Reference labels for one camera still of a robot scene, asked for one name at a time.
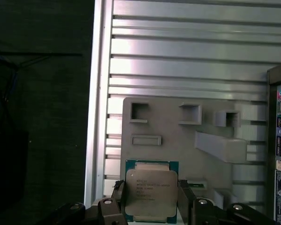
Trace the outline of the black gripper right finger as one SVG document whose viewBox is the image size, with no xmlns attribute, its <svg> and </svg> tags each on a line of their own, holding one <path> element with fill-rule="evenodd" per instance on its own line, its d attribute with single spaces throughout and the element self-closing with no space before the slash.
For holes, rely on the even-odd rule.
<svg viewBox="0 0 281 225">
<path fill-rule="evenodd" d="M 232 203 L 226 210 L 211 200 L 196 197 L 186 180 L 178 181 L 177 207 L 185 225 L 276 225 L 273 219 L 242 204 Z"/>
</svg>

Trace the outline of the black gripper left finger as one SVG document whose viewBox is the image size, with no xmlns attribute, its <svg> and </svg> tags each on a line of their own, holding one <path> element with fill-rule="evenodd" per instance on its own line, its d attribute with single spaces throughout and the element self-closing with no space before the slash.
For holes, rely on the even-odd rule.
<svg viewBox="0 0 281 225">
<path fill-rule="evenodd" d="M 83 203 L 66 203 L 49 216 L 50 225 L 125 225 L 125 181 L 115 182 L 111 197 L 102 198 L 86 208 Z"/>
</svg>

